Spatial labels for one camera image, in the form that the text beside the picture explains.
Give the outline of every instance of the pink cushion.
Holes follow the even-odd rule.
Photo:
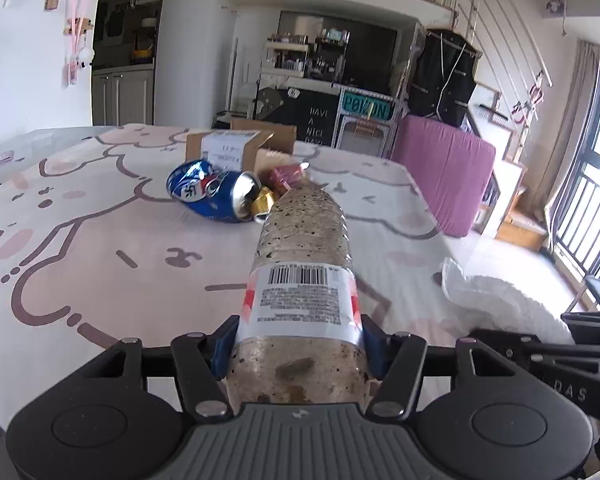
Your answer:
[[[493,171],[496,149],[448,124],[408,116],[400,124],[392,160],[405,165],[439,229],[469,234]]]

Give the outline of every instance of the hanging clothes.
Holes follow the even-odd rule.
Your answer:
[[[410,86],[410,113],[459,128],[474,93],[480,56],[459,34],[430,28]]]

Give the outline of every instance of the window railing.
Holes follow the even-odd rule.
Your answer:
[[[578,174],[556,241],[583,274],[600,278],[600,185]]]

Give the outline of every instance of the balcony door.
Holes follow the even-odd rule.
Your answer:
[[[558,248],[583,274],[600,278],[600,98],[593,130],[576,160],[574,178],[558,210]]]

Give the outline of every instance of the box label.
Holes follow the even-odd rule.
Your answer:
[[[216,130],[202,139],[200,155],[223,170],[240,171],[245,145],[259,130]]]

